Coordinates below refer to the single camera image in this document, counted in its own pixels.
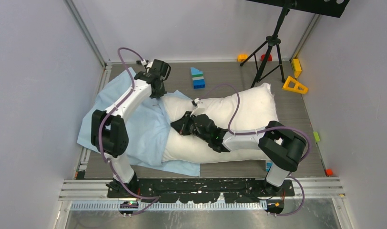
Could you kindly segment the yellow triangular toy block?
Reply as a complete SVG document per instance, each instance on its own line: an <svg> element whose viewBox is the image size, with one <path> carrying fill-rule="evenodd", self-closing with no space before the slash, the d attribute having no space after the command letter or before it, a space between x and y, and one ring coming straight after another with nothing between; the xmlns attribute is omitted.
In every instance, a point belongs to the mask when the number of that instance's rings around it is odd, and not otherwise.
<svg viewBox="0 0 387 229"><path fill-rule="evenodd" d="M297 79L288 76L286 81L284 82L282 86L283 90L299 93L299 94L306 94L308 92L308 87L300 83Z"/></svg>

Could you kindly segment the small orange red block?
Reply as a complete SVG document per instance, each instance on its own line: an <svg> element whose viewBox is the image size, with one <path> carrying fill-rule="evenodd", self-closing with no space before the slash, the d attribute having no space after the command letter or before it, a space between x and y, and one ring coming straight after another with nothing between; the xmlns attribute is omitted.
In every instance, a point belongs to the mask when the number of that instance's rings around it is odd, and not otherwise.
<svg viewBox="0 0 387 229"><path fill-rule="evenodd" d="M326 174L327 177L329 177L329 176L332 176L332 175L333 175L333 172L332 172L331 169L326 169L326 170L325 170L325 174Z"/></svg>

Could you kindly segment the red toy block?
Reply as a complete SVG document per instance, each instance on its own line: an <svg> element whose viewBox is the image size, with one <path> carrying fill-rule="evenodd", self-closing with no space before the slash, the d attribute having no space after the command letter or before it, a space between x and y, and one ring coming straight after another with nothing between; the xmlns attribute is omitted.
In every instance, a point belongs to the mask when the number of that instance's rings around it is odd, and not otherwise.
<svg viewBox="0 0 387 229"><path fill-rule="evenodd" d="M271 55L266 55L266 54L263 54L262 56L261 56L261 61L264 61L264 60L267 60L268 62L270 62L270 61L272 61L273 60L273 58L272 58L272 56Z"/></svg>

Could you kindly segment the light blue green pillowcase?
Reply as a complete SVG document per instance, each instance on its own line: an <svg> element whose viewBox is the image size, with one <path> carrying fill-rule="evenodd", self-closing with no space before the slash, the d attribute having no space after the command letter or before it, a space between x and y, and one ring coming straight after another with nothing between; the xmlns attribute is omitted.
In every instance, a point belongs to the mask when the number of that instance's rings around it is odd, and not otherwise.
<svg viewBox="0 0 387 229"><path fill-rule="evenodd" d="M77 143L97 152L91 143L92 113L105 110L119 99L131 86L133 68L123 71L109 81L98 93L92 109L82 119ZM126 149L129 164L188 176L200 175L200 164L182 160L163 161L163 154L171 129L170 118L164 103L159 99L147 98L126 122L129 143Z"/></svg>

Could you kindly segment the blue green toy block stack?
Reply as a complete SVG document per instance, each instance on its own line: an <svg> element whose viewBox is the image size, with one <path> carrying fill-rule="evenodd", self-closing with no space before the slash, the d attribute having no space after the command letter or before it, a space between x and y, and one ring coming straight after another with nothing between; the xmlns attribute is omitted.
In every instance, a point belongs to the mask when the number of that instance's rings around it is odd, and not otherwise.
<svg viewBox="0 0 387 229"><path fill-rule="evenodd" d="M191 71L191 78L193 82L193 88L194 89L205 88L205 80L204 80L203 72L194 67L191 67L190 71Z"/></svg>

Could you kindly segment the yellow rectangular toy block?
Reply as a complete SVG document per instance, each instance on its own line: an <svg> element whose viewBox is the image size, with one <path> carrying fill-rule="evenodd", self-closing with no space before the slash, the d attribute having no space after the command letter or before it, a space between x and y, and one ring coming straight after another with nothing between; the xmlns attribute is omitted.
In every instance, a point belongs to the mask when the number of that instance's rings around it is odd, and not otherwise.
<svg viewBox="0 0 387 229"><path fill-rule="evenodd" d="M292 65L292 69L294 72L294 77L297 79L302 73L302 67L301 67L300 60L297 58L293 59L291 61L291 65Z"/></svg>

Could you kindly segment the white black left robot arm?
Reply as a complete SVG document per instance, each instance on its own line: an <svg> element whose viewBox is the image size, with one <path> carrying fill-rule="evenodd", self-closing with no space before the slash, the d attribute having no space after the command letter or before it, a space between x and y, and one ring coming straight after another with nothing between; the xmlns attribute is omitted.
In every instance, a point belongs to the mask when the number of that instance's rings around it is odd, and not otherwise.
<svg viewBox="0 0 387 229"><path fill-rule="evenodd" d="M129 144L126 122L144 100L166 94L163 82L171 72L170 65L158 59L142 61L142 66L144 71L131 77L131 86L119 99L105 110L92 113L91 144L110 166L114 180L120 184L119 191L127 198L137 193L138 186L126 155Z"/></svg>

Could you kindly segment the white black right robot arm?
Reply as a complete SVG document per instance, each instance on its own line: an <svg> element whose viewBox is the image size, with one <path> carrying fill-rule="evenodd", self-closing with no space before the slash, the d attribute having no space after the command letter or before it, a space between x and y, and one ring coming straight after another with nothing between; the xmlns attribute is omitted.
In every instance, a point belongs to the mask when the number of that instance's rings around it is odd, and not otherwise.
<svg viewBox="0 0 387 229"><path fill-rule="evenodd" d="M305 135L278 121L254 131L232 131L218 127L206 114L185 112L182 118L171 123L181 135L194 135L218 153L234 150L260 150L272 161L263 182L265 193L277 195L286 177L298 169L303 151L308 149Z"/></svg>

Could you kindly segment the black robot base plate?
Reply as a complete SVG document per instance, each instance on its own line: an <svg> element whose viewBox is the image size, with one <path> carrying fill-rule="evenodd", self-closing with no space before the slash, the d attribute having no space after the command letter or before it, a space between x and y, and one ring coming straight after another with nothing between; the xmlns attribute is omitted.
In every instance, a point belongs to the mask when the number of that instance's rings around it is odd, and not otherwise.
<svg viewBox="0 0 387 229"><path fill-rule="evenodd" d="M220 198L225 203L255 203L295 195L291 180L273 188L260 178L140 178L127 187L144 197L143 203L155 199L159 203L215 203Z"/></svg>

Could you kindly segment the orange toy block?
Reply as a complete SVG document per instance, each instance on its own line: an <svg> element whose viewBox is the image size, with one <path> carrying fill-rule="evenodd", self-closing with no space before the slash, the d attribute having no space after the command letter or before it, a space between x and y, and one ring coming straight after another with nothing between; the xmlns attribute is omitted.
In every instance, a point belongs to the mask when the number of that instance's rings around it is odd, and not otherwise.
<svg viewBox="0 0 387 229"><path fill-rule="evenodd" d="M247 58L248 58L248 56L246 54L240 54L237 56L237 61L244 62Z"/></svg>

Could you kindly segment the white pillow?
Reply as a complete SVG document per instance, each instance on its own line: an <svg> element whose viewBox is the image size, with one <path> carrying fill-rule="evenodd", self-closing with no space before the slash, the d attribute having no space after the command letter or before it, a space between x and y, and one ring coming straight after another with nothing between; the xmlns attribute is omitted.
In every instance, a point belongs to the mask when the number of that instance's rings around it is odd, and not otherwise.
<svg viewBox="0 0 387 229"><path fill-rule="evenodd" d="M247 89L225 98L204 99L204 113L218 127L232 130L255 130L277 121L274 96L269 83ZM171 128L163 154L163 161L182 160L198 164L268 160L260 150L235 150L218 153L209 148L205 141L194 135L180 135Z"/></svg>

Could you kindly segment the lime green toy block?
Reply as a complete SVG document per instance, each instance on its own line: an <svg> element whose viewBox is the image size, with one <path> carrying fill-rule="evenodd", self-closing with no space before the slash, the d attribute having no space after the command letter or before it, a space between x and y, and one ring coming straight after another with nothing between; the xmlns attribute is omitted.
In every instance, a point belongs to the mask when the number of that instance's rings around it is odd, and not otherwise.
<svg viewBox="0 0 387 229"><path fill-rule="evenodd" d="M313 136L314 136L316 143L319 143L321 141L321 138L320 138L319 133L317 131L313 132Z"/></svg>

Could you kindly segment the black overhead panel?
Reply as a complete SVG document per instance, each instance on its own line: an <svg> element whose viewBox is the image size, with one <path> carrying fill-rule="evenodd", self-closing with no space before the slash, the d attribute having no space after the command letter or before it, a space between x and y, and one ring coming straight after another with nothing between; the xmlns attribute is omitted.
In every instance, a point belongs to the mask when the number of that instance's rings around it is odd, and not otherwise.
<svg viewBox="0 0 387 229"><path fill-rule="evenodd" d="M252 2L284 7L329 17L340 18L349 0L253 0Z"/></svg>

